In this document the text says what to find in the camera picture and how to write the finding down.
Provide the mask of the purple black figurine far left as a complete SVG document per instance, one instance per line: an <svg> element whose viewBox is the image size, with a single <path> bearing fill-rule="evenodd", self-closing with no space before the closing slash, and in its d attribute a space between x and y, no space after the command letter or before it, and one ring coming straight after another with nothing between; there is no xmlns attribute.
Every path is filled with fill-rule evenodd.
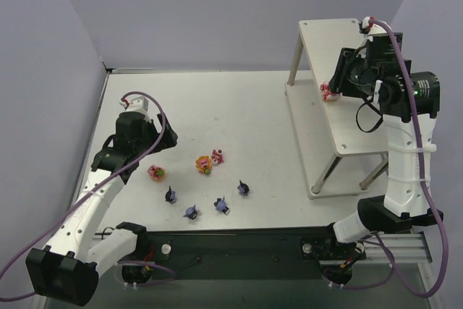
<svg viewBox="0 0 463 309"><path fill-rule="evenodd" d="M172 187L169 187L165 194L165 201L170 204L174 204L177 201L177 192Z"/></svg>

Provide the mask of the aluminium extrusion rail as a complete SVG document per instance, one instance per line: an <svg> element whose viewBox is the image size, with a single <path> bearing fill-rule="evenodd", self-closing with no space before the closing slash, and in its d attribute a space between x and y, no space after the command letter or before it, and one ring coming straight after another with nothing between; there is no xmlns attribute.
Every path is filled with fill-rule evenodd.
<svg viewBox="0 0 463 309"><path fill-rule="evenodd" d="M383 244L393 253L397 263L431 263L432 256L423 232L408 234L382 234ZM358 263L386 263L383 248L378 246L376 238L371 237L362 242L362 246L355 244L330 245L329 239L319 239L310 242L312 252L316 254L322 264L339 264L345 261Z"/></svg>

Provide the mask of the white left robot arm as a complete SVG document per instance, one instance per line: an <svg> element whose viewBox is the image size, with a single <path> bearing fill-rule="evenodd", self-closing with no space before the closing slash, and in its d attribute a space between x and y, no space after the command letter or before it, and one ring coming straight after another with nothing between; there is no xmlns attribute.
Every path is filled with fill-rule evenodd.
<svg viewBox="0 0 463 309"><path fill-rule="evenodd" d="M100 277L118 261L127 256L144 258L150 252L146 228L130 222L118 225L96 246L91 242L140 160L176 146L177 134L165 114L157 117L161 130L145 111L119 115L116 132L106 138L95 155L78 200L45 246L31 249L26 257L37 295L84 306L94 295Z"/></svg>

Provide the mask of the purple black figurine far right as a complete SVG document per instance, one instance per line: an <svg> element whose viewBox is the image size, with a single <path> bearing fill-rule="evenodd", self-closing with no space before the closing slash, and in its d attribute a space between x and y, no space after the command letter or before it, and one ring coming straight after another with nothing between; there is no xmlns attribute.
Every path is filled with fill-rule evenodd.
<svg viewBox="0 0 463 309"><path fill-rule="evenodd" d="M247 184L245 184L242 180L239 180L239 184L237 186L238 192L241 196L248 196L250 193L250 188Z"/></svg>

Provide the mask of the purple figurine front left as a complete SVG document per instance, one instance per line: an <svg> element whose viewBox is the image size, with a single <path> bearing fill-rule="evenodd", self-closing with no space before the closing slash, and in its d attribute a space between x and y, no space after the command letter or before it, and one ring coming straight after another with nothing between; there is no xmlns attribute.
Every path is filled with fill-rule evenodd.
<svg viewBox="0 0 463 309"><path fill-rule="evenodd" d="M188 218L190 220L195 220L198 217L198 209L196 208L196 205L190 206L186 209L184 212L183 217Z"/></svg>

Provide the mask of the purple figurine front right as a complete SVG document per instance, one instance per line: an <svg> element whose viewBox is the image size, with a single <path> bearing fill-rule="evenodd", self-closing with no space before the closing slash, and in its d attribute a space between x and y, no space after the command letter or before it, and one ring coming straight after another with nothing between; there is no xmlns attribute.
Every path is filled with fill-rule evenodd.
<svg viewBox="0 0 463 309"><path fill-rule="evenodd" d="M217 198L213 205L217 211L223 213L224 215L228 215L230 213L230 208L226 204L225 197Z"/></svg>

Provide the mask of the white two-tier shelf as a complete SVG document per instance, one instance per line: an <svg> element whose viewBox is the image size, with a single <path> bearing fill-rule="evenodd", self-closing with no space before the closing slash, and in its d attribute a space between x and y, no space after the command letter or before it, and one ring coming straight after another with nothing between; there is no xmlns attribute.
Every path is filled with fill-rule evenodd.
<svg viewBox="0 0 463 309"><path fill-rule="evenodd" d="M311 200L360 195L384 183L386 131L367 134L356 125L371 128L378 115L360 99L322 99L321 85L334 75L341 49L363 40L353 18L299 23L285 94Z"/></svg>

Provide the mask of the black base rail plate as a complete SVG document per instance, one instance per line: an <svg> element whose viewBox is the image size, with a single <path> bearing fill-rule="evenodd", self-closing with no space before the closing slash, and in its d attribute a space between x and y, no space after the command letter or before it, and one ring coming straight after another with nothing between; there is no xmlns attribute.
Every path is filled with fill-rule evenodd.
<svg viewBox="0 0 463 309"><path fill-rule="evenodd" d="M319 279L325 268L350 280L366 258L363 246L337 242L329 227L137 233L141 242L118 267L128 283Z"/></svg>

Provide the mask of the pink bear cake slice toy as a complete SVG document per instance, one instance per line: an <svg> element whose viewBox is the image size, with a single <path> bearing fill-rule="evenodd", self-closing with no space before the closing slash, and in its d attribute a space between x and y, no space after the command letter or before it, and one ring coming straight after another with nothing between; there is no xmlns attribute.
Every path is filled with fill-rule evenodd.
<svg viewBox="0 0 463 309"><path fill-rule="evenodd" d="M329 84L324 82L320 85L321 98L325 102L337 101L340 98L338 93L334 93L330 90Z"/></svg>

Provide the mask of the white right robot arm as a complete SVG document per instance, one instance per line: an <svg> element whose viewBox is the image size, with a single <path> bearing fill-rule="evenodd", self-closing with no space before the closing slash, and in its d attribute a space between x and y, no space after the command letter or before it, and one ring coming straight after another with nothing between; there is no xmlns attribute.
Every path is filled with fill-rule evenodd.
<svg viewBox="0 0 463 309"><path fill-rule="evenodd" d="M385 195L360 200L355 213L334 223L340 243L372 232L393 234L443 221L443 213L431 208L426 198L430 155L436 151L432 136L440 110L440 83L432 72L410 69L409 60L399 62L386 34L368 35L359 48L341 50L329 88L362 99L380 114L388 145L388 182Z"/></svg>

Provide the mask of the pink bear strawberry hat toy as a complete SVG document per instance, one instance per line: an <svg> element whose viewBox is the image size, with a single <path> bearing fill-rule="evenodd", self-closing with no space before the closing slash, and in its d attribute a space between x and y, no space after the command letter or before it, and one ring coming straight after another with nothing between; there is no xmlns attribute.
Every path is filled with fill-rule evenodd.
<svg viewBox="0 0 463 309"><path fill-rule="evenodd" d="M224 162L224 153L221 149L213 149L211 154L211 160L214 166L222 164Z"/></svg>

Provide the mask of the pink bear donut toy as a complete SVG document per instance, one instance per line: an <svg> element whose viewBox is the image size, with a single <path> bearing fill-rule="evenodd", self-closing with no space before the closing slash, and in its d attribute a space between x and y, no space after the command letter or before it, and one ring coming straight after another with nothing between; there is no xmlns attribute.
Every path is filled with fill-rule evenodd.
<svg viewBox="0 0 463 309"><path fill-rule="evenodd" d="M166 170L156 165L150 166L147 170L147 174L154 182L162 182L166 178Z"/></svg>

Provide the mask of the purple black figurine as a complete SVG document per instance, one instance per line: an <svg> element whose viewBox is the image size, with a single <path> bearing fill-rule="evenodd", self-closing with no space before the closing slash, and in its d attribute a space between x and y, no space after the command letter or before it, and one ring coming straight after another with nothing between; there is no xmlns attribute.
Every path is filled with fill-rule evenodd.
<svg viewBox="0 0 463 309"><path fill-rule="evenodd" d="M172 187L169 187L165 194L165 201L170 204L174 204L177 201L177 192Z"/></svg>
<svg viewBox="0 0 463 309"><path fill-rule="evenodd" d="M250 193L250 188L247 184L245 184L242 180L239 180L239 184L237 186L238 192L241 196L248 196Z"/></svg>

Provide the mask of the pink bear sunflower toy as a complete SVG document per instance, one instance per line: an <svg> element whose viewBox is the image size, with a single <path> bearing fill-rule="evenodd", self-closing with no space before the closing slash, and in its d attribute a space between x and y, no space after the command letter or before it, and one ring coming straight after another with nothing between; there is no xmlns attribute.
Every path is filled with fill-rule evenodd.
<svg viewBox="0 0 463 309"><path fill-rule="evenodd" d="M209 156L200 156L195 161L195 166L199 173L209 175L213 166L212 159Z"/></svg>

